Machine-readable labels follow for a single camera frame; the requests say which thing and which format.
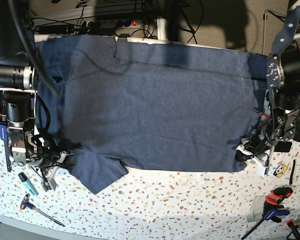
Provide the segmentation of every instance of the screwdriver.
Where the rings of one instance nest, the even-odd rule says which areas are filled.
[[[260,221],[258,221],[253,228],[251,228],[250,231],[248,231],[242,238],[241,240],[245,239],[248,237],[254,230],[259,227],[264,220],[269,221],[273,216],[288,216],[290,214],[289,210],[277,210],[277,209],[271,209]]]
[[[29,202],[29,194],[26,194],[24,199],[22,200],[21,202],[21,205],[20,205],[20,210],[24,210],[26,208],[30,208],[31,210],[35,210],[37,211],[38,213],[42,214],[43,216],[45,216],[46,218],[50,219],[51,221],[55,222],[56,224],[62,226],[62,227],[65,227],[65,225],[63,225],[61,222],[55,220],[53,217],[47,215],[46,213],[44,213],[43,211],[41,211],[40,209],[36,208],[36,206],[34,206],[33,204],[31,204]]]

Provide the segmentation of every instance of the t-shirt sleeve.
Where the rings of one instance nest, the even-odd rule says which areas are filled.
[[[93,194],[97,194],[128,173],[119,159],[84,149],[76,150],[67,163],[75,164],[70,169],[71,175],[79,179]]]

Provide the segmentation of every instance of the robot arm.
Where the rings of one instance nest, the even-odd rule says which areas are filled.
[[[299,24],[300,0],[297,0],[288,9],[284,26],[267,57],[269,120],[235,148],[240,162],[253,159],[260,165],[265,152],[279,141],[300,142],[300,33],[296,33]],[[269,155],[263,163],[263,174],[267,174],[268,165]]]
[[[49,185],[56,172],[50,167],[65,165],[62,162],[69,154],[52,147],[53,139],[50,146],[47,141],[44,145],[40,141],[48,133],[49,122],[44,132],[34,133],[37,103],[45,110],[47,119],[50,118],[47,107],[37,95],[38,75],[52,93],[56,96],[58,93],[28,39],[26,29],[31,25],[27,25],[30,21],[22,7],[20,0],[0,0],[0,115],[7,124],[7,163],[41,169],[42,185],[48,190],[56,185]]]

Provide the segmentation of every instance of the black handle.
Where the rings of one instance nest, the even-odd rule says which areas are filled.
[[[295,237],[295,239],[300,240],[300,233],[296,228],[296,226],[294,225],[294,223],[292,222],[292,220],[287,221],[286,224],[288,225],[289,228],[291,228],[292,234]]]

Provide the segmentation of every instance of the red wire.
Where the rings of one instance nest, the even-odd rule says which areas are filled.
[[[261,118],[265,118],[265,119],[271,119],[272,116],[267,114],[267,113],[264,113],[264,112],[259,112],[259,117]]]

